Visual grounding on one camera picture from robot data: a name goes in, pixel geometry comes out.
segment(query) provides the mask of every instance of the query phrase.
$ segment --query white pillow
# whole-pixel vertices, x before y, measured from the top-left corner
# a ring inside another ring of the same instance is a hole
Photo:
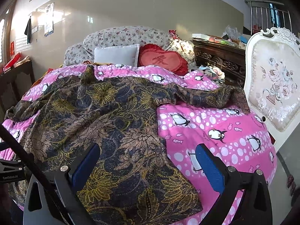
[[[110,46],[99,48],[94,51],[94,63],[123,64],[137,67],[140,45]]]

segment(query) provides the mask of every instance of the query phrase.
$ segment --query penguin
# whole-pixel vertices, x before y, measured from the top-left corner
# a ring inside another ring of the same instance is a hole
[[[157,74],[152,74],[152,77],[153,77],[153,81],[154,82],[162,82],[165,80],[164,77],[160,76],[160,75],[157,75]]]
[[[182,115],[180,115],[180,114],[174,114],[174,115],[170,114],[170,115],[171,115],[172,119],[175,121],[175,124],[176,124],[176,125],[184,125],[184,126],[187,126],[187,125],[190,123],[189,120],[185,119],[185,118],[184,118]]]
[[[13,134],[13,137],[17,139],[20,136],[20,131],[17,131]]]
[[[240,114],[240,111],[237,109],[225,109],[228,115]]]
[[[260,123],[262,124],[262,126],[265,128],[265,126],[263,125],[262,119],[261,119],[259,116],[257,116],[257,115],[254,115],[254,117],[255,117],[255,119],[256,119],[258,122],[260,122]]]
[[[44,86],[43,86],[43,89],[42,89],[42,92],[45,92],[46,91],[46,89],[48,88],[48,84],[44,84]]]
[[[223,139],[225,137],[225,132],[227,132],[226,130],[224,131],[220,131],[220,130],[217,130],[217,129],[212,129],[212,130],[209,130],[208,132],[208,136],[214,140],[219,140],[221,141],[222,143],[223,142]]]
[[[274,165],[274,156],[273,156],[273,153],[271,151],[269,153],[269,156],[270,156],[272,164]]]
[[[115,65],[115,68],[122,68],[122,67],[124,67],[125,65],[123,65],[123,64],[116,64]]]
[[[199,164],[199,162],[197,160],[196,153],[189,153],[188,152],[188,155],[190,156],[190,161],[192,162],[193,170],[195,172],[201,171],[202,167],[200,166],[200,164]]]
[[[260,139],[256,138],[255,136],[251,135],[252,138],[247,138],[247,140],[250,142],[252,148],[253,148],[253,151],[257,151],[258,149],[260,150]]]
[[[197,80],[197,81],[203,81],[203,76],[200,76],[200,75],[198,75],[198,76],[195,76],[195,80]]]

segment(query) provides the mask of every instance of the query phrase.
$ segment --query screw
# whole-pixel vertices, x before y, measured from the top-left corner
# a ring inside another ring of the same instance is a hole
[[[256,173],[257,173],[258,175],[262,175],[262,174],[263,174],[263,171],[260,170],[260,169],[257,169],[257,170],[256,170]]]
[[[228,169],[228,171],[231,172],[231,173],[233,173],[233,172],[236,171],[236,168],[235,168],[234,166],[229,166],[227,169]]]
[[[65,172],[65,171],[68,170],[68,166],[67,166],[67,165],[64,165],[64,166],[62,166],[62,167],[60,168],[60,170],[61,170],[62,172]]]

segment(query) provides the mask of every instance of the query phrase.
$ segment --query pink comforter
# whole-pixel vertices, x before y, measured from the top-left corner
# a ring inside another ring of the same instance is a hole
[[[78,75],[85,71],[86,65],[68,66],[47,74],[43,81],[31,88],[22,100],[34,101],[57,78]],[[104,77],[142,77],[160,84],[175,82],[180,86],[201,90],[212,90],[218,86],[201,72],[193,71],[184,77],[156,66],[131,67],[121,64],[95,66],[98,80]],[[30,119],[13,125],[6,120],[3,126],[19,141],[24,131],[34,121]],[[254,172],[261,169],[270,184],[276,171],[276,153],[271,144],[265,124],[253,113],[242,113],[236,106],[226,109],[199,108],[180,103],[163,105],[157,109],[158,133],[166,139],[167,153],[170,160],[191,181],[198,190],[203,211],[188,217],[176,225],[198,225],[208,213],[219,193],[210,186],[205,174],[193,165],[192,158],[199,143],[205,143],[210,151],[218,156],[227,166],[235,166],[242,172]],[[0,158],[12,159],[11,149],[0,152]],[[237,210],[242,197],[239,191],[223,225],[229,224]]]

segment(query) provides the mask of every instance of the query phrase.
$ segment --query wooden dresser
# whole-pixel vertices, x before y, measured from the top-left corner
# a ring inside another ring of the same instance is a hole
[[[206,40],[193,40],[197,66],[216,66],[225,73],[225,84],[244,87],[245,50]]]

